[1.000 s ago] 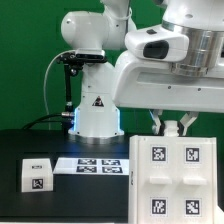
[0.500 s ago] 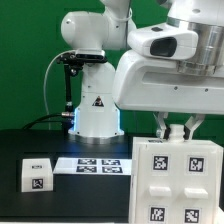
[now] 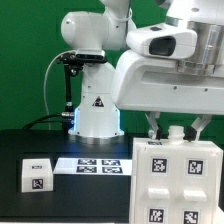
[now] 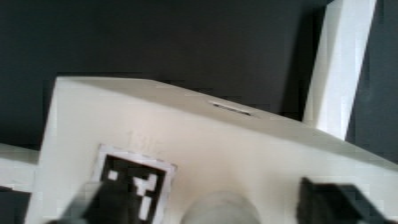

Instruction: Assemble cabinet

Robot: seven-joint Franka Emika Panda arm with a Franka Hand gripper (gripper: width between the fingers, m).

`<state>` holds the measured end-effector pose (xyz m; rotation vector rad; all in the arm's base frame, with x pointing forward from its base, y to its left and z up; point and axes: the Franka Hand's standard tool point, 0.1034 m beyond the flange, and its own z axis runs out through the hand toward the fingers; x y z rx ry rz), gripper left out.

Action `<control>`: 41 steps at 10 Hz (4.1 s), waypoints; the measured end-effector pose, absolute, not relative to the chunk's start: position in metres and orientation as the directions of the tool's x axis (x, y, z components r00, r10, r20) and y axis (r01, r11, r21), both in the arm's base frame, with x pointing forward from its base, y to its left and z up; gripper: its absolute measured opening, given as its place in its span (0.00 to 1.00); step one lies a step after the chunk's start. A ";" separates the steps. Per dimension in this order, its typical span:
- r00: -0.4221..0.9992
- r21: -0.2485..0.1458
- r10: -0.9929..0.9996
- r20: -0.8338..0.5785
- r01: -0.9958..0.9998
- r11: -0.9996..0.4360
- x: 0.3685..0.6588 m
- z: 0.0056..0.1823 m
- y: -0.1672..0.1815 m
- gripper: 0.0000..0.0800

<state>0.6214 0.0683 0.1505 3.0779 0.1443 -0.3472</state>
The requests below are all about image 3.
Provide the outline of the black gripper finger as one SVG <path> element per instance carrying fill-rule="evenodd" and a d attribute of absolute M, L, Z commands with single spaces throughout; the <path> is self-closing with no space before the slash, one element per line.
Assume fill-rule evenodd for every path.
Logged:
<path fill-rule="evenodd" d="M 161 133 L 162 133 L 162 128 L 161 126 L 157 123 L 157 120 L 160 117 L 159 112 L 149 112 L 147 111 L 145 113 L 146 119 L 149 123 L 149 131 L 148 131 L 148 136 L 150 139 L 160 139 L 161 138 Z"/>
<path fill-rule="evenodd" d="M 188 141 L 198 141 L 201 135 L 201 132 L 205 127 L 211 122 L 211 115 L 201 115 L 198 116 L 195 121 L 187 127 L 186 139 Z"/>

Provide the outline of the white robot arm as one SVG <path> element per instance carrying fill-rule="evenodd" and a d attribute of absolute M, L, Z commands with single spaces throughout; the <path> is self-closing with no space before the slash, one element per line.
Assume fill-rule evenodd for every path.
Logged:
<path fill-rule="evenodd" d="M 124 110 L 224 115 L 224 0 L 155 0 L 163 23 L 137 28 L 122 0 L 103 16 L 65 16 L 64 40 L 83 58 L 112 45 L 128 47 L 118 60 L 112 99 Z"/>

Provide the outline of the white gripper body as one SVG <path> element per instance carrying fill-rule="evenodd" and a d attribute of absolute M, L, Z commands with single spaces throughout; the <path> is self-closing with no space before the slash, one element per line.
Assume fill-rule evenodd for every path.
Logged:
<path fill-rule="evenodd" d="M 119 109 L 224 115 L 224 66 L 210 76 L 176 71 L 176 61 L 132 50 L 118 60 L 111 96 Z"/>

